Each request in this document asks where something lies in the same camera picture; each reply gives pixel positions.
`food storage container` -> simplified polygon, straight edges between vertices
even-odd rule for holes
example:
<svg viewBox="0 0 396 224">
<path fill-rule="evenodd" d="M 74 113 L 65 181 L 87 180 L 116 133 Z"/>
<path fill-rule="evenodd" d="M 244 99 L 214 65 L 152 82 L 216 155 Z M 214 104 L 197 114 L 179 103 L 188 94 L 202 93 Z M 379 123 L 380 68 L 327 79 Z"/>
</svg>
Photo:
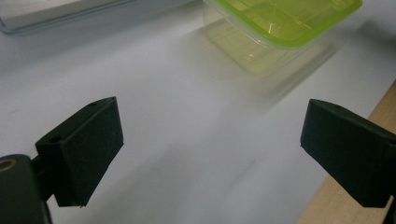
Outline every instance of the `food storage container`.
<svg viewBox="0 0 396 224">
<path fill-rule="evenodd" d="M 361 0 L 204 0 L 206 35 L 251 74 L 304 54 Z"/>
</svg>

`green plastic lid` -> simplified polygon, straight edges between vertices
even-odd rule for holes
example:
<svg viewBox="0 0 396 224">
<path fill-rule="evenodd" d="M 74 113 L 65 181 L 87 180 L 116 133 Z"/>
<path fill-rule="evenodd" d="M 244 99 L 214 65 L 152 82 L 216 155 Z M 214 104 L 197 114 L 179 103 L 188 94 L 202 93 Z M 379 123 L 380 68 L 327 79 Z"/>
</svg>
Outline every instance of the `green plastic lid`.
<svg viewBox="0 0 396 224">
<path fill-rule="evenodd" d="M 361 0 L 214 0 L 270 42 L 300 47 L 362 5 Z"/>
</svg>

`plastic container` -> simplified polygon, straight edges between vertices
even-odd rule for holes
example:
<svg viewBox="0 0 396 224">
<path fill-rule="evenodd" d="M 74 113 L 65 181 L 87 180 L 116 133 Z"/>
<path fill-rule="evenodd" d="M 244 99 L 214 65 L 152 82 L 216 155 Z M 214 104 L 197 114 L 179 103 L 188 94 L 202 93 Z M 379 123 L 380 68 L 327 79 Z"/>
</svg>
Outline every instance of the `plastic container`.
<svg viewBox="0 0 396 224">
<path fill-rule="evenodd" d="M 206 35 L 251 74 L 302 55 L 361 0 L 204 0 Z"/>
<path fill-rule="evenodd" d="M 133 0 L 0 0 L 0 31 L 24 32 Z"/>
</svg>

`wooden surface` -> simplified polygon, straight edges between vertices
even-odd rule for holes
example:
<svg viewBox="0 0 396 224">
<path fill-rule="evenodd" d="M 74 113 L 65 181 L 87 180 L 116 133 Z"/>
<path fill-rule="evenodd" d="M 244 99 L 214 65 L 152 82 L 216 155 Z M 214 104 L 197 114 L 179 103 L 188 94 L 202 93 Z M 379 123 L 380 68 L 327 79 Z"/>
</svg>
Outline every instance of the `wooden surface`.
<svg viewBox="0 0 396 224">
<path fill-rule="evenodd" d="M 373 123 L 396 133 L 396 81 L 369 118 Z M 363 208 L 332 178 L 328 177 L 300 216 L 297 224 L 382 224 L 386 208 Z"/>
</svg>

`white table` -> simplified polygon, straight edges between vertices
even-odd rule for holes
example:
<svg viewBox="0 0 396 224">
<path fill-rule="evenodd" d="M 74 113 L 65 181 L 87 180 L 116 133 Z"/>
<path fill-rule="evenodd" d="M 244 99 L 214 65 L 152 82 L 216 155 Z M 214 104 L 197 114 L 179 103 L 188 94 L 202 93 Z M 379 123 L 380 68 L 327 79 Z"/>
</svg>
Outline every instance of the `white table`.
<svg viewBox="0 0 396 224">
<path fill-rule="evenodd" d="M 1 155 L 33 158 L 45 133 L 117 96 L 125 146 L 87 207 L 49 200 L 54 223 L 293 223 L 326 176 L 300 148 L 308 100 L 368 117 L 396 77 L 395 9 L 365 3 L 337 26 L 345 43 L 331 58 L 282 85 L 205 38 L 200 1 L 136 1 L 0 34 Z"/>
</svg>

